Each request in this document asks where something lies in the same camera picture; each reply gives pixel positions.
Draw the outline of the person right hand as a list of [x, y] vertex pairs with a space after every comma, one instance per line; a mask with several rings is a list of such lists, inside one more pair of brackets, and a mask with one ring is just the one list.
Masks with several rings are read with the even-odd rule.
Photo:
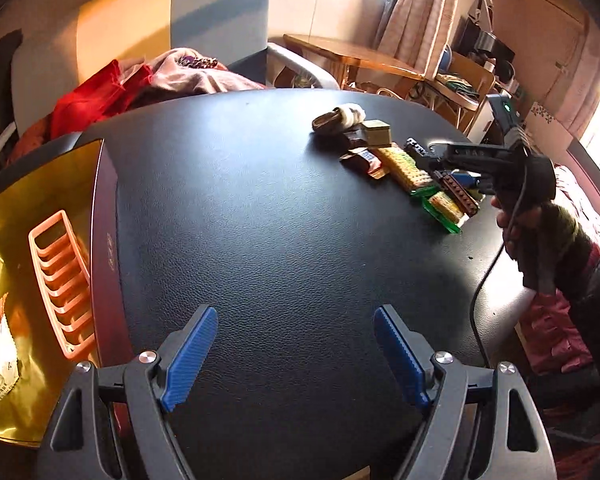
[[522, 214], [512, 217], [501, 204], [500, 200], [493, 196], [491, 205], [498, 211], [496, 224], [502, 230], [505, 251], [510, 258], [518, 262], [522, 249], [520, 248], [522, 236], [526, 231], [536, 231], [542, 219], [542, 207], [536, 206]]

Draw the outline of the person forearm dark sleeve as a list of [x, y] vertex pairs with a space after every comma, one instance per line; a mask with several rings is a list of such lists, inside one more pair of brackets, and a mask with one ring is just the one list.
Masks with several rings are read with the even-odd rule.
[[547, 202], [524, 214], [522, 224], [540, 234], [554, 262], [556, 288], [573, 313], [600, 318], [600, 246], [564, 207]]

